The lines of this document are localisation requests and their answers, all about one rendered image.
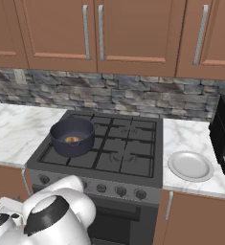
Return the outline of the dark blue pot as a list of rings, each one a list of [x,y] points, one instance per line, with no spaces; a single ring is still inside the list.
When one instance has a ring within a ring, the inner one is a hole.
[[[66,143],[65,138],[76,136],[84,140]],[[95,142],[94,124],[86,119],[71,118],[55,123],[50,129],[55,151],[65,157],[79,157],[90,151]]]

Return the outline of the dark grey stove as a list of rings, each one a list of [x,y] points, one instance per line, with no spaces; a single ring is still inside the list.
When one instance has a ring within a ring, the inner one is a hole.
[[[83,156],[68,158],[57,154],[47,137],[27,162],[35,192],[75,174],[82,180],[88,196],[159,207],[163,186],[162,120],[70,110],[63,117],[92,122],[94,146]],[[50,182],[43,185],[39,180],[41,175],[48,176]],[[97,191],[98,184],[106,185],[105,193]],[[126,188],[126,195],[118,195],[117,187]],[[137,189],[146,192],[145,199],[135,196]]]

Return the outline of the brown food piece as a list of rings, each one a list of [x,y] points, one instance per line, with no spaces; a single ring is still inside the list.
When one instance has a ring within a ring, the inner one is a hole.
[[[65,138],[66,143],[75,143],[75,142],[80,142],[84,140],[84,138],[76,137],[76,136],[69,136]]]

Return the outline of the grey round plate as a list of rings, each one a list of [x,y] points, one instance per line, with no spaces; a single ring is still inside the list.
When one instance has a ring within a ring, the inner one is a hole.
[[[192,151],[178,151],[169,156],[169,169],[179,178],[199,183],[214,175],[212,163],[203,155]]]

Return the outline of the black oven door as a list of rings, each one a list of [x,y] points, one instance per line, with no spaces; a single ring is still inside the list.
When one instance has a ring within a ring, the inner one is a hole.
[[[98,197],[89,194],[96,206],[96,218],[88,228],[93,245],[152,245],[156,226],[158,205],[142,205],[116,198]],[[97,206],[135,212],[141,210],[139,221],[110,217],[97,213]]]

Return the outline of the black coffee machine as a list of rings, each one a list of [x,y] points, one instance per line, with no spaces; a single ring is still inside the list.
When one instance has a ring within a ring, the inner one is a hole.
[[[225,89],[219,91],[219,100],[209,129],[215,158],[225,175]]]

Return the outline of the brown base cupboard door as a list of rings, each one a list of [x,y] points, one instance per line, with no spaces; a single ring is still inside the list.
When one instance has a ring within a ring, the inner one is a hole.
[[[0,198],[3,196],[18,201],[25,201],[30,197],[21,168],[0,166]]]
[[[225,199],[162,190],[153,245],[225,245]]]

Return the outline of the brown wall cupboard door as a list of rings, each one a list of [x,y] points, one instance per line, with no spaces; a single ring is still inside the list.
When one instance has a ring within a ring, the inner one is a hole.
[[[104,61],[100,56],[99,5],[103,5]],[[186,0],[94,0],[98,71],[172,77]]]
[[[0,0],[0,67],[29,67],[14,0]]]
[[[97,71],[94,0],[14,0],[31,69]],[[83,5],[88,5],[91,60],[86,58]]]
[[[192,65],[205,4],[209,13],[198,63]],[[176,76],[225,80],[225,0],[187,0]]]

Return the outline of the grey wall socket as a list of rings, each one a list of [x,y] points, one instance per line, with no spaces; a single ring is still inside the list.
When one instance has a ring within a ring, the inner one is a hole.
[[[18,84],[26,84],[26,77],[23,69],[14,69],[14,76],[15,76],[15,81]]]

